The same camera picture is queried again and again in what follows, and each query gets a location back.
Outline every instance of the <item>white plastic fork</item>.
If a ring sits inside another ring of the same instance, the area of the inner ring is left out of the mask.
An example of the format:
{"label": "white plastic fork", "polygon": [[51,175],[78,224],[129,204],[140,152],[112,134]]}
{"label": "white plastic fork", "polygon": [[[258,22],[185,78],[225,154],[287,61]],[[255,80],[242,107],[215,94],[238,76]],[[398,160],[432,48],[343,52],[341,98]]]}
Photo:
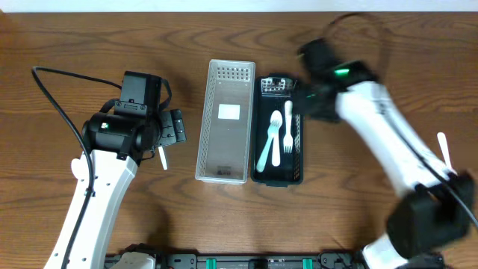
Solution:
{"label": "white plastic fork", "polygon": [[[259,157],[259,161],[257,162],[257,165],[255,166],[255,169],[259,173],[262,173],[264,171],[264,168],[266,167],[267,157],[269,156],[269,151],[270,151],[270,145],[273,139],[274,140],[278,139],[277,135],[279,133],[279,128],[281,127],[281,125],[282,125],[282,115],[279,111],[274,111],[272,115],[270,116],[270,126],[267,129],[267,142],[264,146],[264,149],[262,150],[261,156]],[[277,161],[279,161],[280,163],[280,156],[276,154],[276,157],[274,157],[274,154],[273,154],[273,165]]]}
{"label": "white plastic fork", "polygon": [[285,136],[284,136],[284,153],[292,153],[292,101],[285,101]]}

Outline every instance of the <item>green connector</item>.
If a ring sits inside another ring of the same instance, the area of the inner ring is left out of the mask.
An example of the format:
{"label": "green connector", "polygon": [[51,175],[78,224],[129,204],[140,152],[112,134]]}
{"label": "green connector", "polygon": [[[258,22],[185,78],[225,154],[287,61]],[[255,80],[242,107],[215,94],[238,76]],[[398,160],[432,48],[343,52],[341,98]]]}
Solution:
{"label": "green connector", "polygon": [[206,259],[206,269],[216,269],[216,259]]}
{"label": "green connector", "polygon": [[314,261],[312,261],[312,259],[303,259],[302,264],[304,265],[304,269],[314,269]]}

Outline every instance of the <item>green indicator light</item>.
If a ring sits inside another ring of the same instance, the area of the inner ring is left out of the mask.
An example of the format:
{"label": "green indicator light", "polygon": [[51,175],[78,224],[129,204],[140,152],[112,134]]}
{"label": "green indicator light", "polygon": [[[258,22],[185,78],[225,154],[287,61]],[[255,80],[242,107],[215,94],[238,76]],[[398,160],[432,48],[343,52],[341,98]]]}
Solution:
{"label": "green indicator light", "polygon": [[343,75],[348,75],[349,71],[350,71],[350,69],[344,68],[344,69],[337,69],[334,72],[335,72],[336,75],[343,76]]}

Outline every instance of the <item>storage tray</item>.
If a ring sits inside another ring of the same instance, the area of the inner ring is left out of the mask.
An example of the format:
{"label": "storage tray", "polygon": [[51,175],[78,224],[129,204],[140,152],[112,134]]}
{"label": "storage tray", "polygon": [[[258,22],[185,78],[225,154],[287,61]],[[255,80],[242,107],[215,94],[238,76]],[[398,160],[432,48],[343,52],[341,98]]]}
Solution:
{"label": "storage tray", "polygon": [[[302,116],[297,114],[292,115],[291,134],[294,139],[292,153],[284,153],[283,150],[283,139],[285,135],[284,102],[292,100],[291,91],[297,88],[299,83],[300,81],[297,79],[285,74],[269,74],[267,77],[259,77],[255,81],[251,137],[251,179],[254,182],[264,183],[268,186],[287,187],[289,185],[300,184],[303,180]],[[255,166],[267,141],[270,115],[275,110],[281,111],[283,119],[282,126],[279,129],[281,164],[278,167],[274,167],[271,164],[271,146],[264,171],[259,173],[256,171]]]}
{"label": "storage tray", "polygon": [[243,184],[247,180],[255,64],[211,60],[196,179]]}

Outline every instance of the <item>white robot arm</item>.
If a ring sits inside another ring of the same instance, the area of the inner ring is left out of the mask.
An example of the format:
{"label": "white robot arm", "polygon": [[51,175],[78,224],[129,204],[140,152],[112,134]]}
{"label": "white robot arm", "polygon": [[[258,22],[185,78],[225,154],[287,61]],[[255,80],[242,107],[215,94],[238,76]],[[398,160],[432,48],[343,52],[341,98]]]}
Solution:
{"label": "white robot arm", "polygon": [[[414,192],[417,185],[432,187],[441,183],[403,142],[390,125],[390,120],[440,176],[448,179],[448,174],[455,173],[425,146],[397,110],[384,86],[374,81],[364,81],[347,89],[347,92],[338,94],[336,111],[368,145],[390,179],[397,196],[404,197]],[[394,269],[407,263],[407,259],[394,249],[386,233],[367,245],[362,254],[371,269]]]}

